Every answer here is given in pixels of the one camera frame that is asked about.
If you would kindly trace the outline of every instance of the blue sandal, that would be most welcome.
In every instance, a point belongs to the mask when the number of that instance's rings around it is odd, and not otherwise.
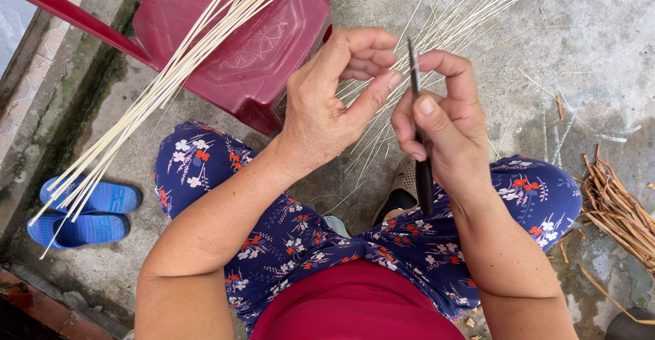
[[[32,226],[29,226],[28,222],[30,237],[47,247],[65,216],[59,212],[48,212],[41,215]],[[50,246],[51,249],[70,249],[86,244],[115,242],[130,232],[129,220],[118,213],[80,215],[74,223],[71,222],[71,218],[72,216],[63,223],[61,231]]]
[[[68,209],[66,206],[62,206],[61,208],[57,208],[57,206],[72,191],[75,190],[77,185],[84,181],[84,178],[84,176],[78,176],[77,179],[75,179],[73,182],[73,185],[71,185],[64,193],[62,193],[59,198],[57,198],[50,205],[50,207],[59,212],[67,213]],[[53,188],[52,191],[48,190],[48,187],[53,185],[55,180],[57,180],[57,177],[53,177],[52,179],[48,180],[41,187],[39,197],[41,198],[41,202],[44,204],[48,203],[50,198],[53,196],[54,191],[56,190],[56,188]],[[88,201],[86,201],[86,204],[84,205],[81,213],[89,213],[95,211],[130,213],[139,207],[140,204],[141,192],[139,192],[139,189],[136,189],[132,185],[101,181],[98,183],[93,193],[91,193],[91,197],[89,197]]]

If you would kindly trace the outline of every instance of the navy floral pants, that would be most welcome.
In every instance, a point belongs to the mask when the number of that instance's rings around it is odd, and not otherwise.
[[[155,164],[162,210],[175,218],[257,153],[205,124],[177,125],[161,143]],[[580,211],[575,180],[551,164],[521,155],[489,167],[493,186],[512,217],[544,252],[548,250]],[[268,303],[294,282],[362,258],[406,277],[440,313],[457,322],[464,311],[478,306],[479,296],[466,268],[448,196],[439,185],[434,186],[434,200],[431,216],[415,208],[348,239],[289,193],[280,195],[225,267],[229,304],[250,335]]]

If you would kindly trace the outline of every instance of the brown bamboo scraps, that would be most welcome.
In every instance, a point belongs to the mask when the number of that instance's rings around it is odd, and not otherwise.
[[[588,197],[582,214],[632,253],[655,276],[655,220],[626,191],[612,167],[601,160],[599,152],[600,145],[596,148],[595,164],[589,163],[586,154],[582,155],[589,170],[589,176],[582,182]]]

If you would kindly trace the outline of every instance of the right hand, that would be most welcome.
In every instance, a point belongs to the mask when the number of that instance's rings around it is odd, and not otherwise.
[[[433,50],[419,56],[419,68],[446,76],[447,96],[423,90],[412,102],[411,89],[406,91],[391,117],[400,149],[418,161],[430,154],[434,181],[454,200],[473,201],[471,191],[491,186],[485,113],[473,65],[460,56]],[[414,140],[414,124],[430,137],[431,149]]]

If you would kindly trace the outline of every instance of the shoe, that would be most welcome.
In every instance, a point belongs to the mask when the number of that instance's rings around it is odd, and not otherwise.
[[[384,216],[380,218],[380,213],[382,209],[388,204],[389,198],[392,197],[394,192],[397,190],[404,191],[398,193],[398,199],[401,201],[394,201],[393,206],[387,206],[389,211],[393,210],[394,207],[403,208],[406,210],[408,208],[413,208],[418,204],[417,201],[419,200],[419,197],[416,193],[416,161],[409,156],[405,157],[396,169],[396,173],[394,174],[394,181],[392,182],[391,189],[389,190],[389,195],[387,196],[387,199],[382,202],[380,208],[377,209],[375,215],[373,215],[371,220],[372,227],[382,223]]]
[[[60,212],[44,213],[34,225],[29,226],[28,222],[29,236],[35,242],[47,247],[65,216]],[[130,222],[124,215],[118,213],[80,215],[75,222],[71,222],[71,218],[66,219],[50,248],[70,249],[86,244],[115,242],[124,238],[129,232]]]
[[[53,208],[59,212],[68,213],[68,208],[62,206],[57,208],[59,203],[63,202],[66,197],[75,190],[75,187],[84,181],[85,176],[78,176],[77,179],[73,182],[73,185],[68,187],[65,192],[63,192],[59,198],[57,198],[50,208]],[[39,197],[41,202],[48,203],[50,198],[53,196],[56,187],[52,191],[49,191],[49,186],[53,185],[57,180],[57,177],[46,181],[45,184],[41,187],[41,192]],[[113,213],[130,213],[136,210],[137,207],[141,204],[141,192],[139,189],[136,189],[132,185],[118,184],[118,183],[109,183],[106,181],[101,181],[96,185],[96,188],[91,193],[88,201],[84,205],[81,213],[90,213],[90,212],[113,212]]]

